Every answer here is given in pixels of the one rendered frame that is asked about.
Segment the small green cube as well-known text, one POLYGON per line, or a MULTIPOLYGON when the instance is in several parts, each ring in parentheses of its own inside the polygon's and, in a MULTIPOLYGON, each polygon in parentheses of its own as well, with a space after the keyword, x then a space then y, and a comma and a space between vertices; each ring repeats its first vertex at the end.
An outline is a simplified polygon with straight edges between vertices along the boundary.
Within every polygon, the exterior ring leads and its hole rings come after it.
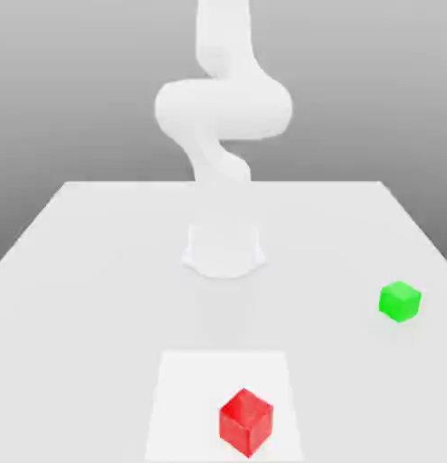
POLYGON ((401 323, 416 316, 422 293, 403 281, 382 287, 378 303, 379 311, 401 323))

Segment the small red cube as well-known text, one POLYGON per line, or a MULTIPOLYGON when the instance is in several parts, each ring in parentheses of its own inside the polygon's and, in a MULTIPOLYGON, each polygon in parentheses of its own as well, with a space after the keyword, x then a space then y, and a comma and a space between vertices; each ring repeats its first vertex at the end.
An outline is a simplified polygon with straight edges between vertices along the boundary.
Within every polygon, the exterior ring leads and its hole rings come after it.
POLYGON ((274 407, 242 388, 219 410, 219 437, 250 458, 270 437, 274 407))

